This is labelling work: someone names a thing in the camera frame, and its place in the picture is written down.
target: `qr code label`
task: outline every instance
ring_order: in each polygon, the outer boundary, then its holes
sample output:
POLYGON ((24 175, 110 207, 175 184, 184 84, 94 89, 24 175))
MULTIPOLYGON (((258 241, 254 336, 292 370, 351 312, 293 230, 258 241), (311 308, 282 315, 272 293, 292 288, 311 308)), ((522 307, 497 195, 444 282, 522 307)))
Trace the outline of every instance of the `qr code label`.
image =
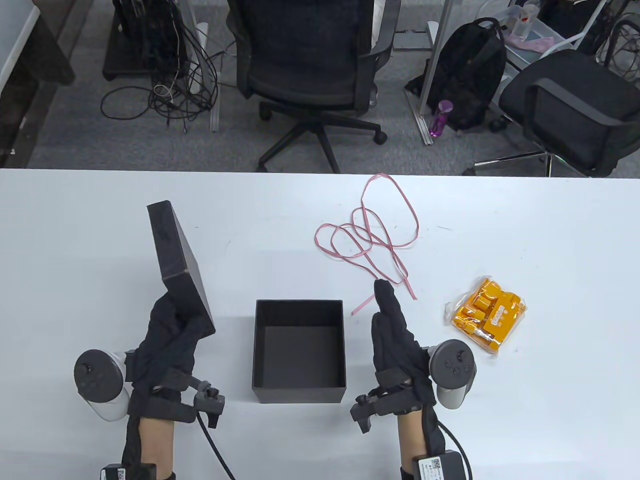
POLYGON ((440 458, 432 457, 419 460, 418 467, 420 468, 422 480, 444 480, 440 458))

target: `purple water bottle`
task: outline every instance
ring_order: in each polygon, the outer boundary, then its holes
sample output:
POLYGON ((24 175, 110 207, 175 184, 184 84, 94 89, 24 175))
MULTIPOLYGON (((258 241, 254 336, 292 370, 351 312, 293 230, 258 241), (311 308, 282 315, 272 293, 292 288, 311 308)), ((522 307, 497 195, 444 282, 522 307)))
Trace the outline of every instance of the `purple water bottle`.
POLYGON ((432 137, 438 138, 444 132, 444 127, 447 125, 447 117, 453 110, 453 103, 448 100, 441 100, 438 104, 436 114, 433 116, 431 127, 429 127, 429 133, 432 137))

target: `white table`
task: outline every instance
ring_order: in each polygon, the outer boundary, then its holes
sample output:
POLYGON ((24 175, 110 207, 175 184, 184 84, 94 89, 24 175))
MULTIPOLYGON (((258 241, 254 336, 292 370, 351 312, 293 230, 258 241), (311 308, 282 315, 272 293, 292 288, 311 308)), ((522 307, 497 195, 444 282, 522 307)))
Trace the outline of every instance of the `white table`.
POLYGON ((0 2, 0 93, 39 16, 31 0, 0 2))
MULTIPOLYGON (((120 459, 125 422, 103 422, 83 403, 72 367, 88 348, 142 339, 163 293, 145 206, 170 199, 218 329, 198 345, 194 374, 227 396, 213 435, 238 480, 398 478, 393 416, 374 419, 366 435, 349 417, 353 398, 374 386, 373 304, 345 317, 341 404, 263 405, 250 386, 256 299, 338 298, 350 312, 370 295, 367 274, 313 243, 320 223, 346 220, 365 180, 0 170, 4 476, 90 479, 120 459)), ((398 180, 422 221, 418 242, 401 252, 419 300, 397 290, 421 343, 458 336, 444 305, 480 275, 529 306, 498 358, 472 345, 478 374, 464 405, 437 410, 475 478, 632 478, 640 180, 398 180)), ((408 236, 409 216, 389 185, 370 192, 392 234, 408 236)), ((195 424, 177 428, 175 458, 181 479, 224 478, 195 424)))

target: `office chair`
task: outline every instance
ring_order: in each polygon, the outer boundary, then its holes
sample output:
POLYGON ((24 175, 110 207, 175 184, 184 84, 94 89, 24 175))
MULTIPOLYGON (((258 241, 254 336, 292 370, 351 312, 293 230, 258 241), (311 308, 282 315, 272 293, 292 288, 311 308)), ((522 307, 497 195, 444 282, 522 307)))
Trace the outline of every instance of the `office chair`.
POLYGON ((505 87, 499 106, 539 151, 476 162, 463 175, 508 161, 543 157, 545 175, 559 160, 587 177, 606 177, 618 160, 640 148, 640 90, 608 69, 622 28, 640 33, 640 16, 614 27, 604 65, 562 50, 522 70, 505 87))
POLYGON ((378 42, 371 48, 373 0, 228 0, 227 27, 236 38, 237 87, 254 93, 259 115, 272 112, 298 120, 258 162, 257 172, 304 132, 320 141, 334 173, 340 173, 324 127, 332 125, 374 132, 380 125, 329 111, 369 110, 376 72, 389 60, 400 0, 387 0, 378 42))

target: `black backpack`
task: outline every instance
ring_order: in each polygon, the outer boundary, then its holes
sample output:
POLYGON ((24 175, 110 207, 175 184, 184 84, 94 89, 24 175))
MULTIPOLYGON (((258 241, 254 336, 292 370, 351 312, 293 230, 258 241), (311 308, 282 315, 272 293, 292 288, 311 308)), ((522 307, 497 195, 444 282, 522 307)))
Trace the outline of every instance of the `black backpack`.
MULTIPOLYGON (((484 121, 484 114, 495 95, 504 67, 507 50, 502 29, 496 19, 482 18, 462 25, 442 47, 427 105, 432 112, 441 100, 453 103, 448 124, 455 130, 469 129, 484 121), (489 22, 488 27, 480 24, 489 22)), ((420 96, 427 72, 404 87, 420 96)))

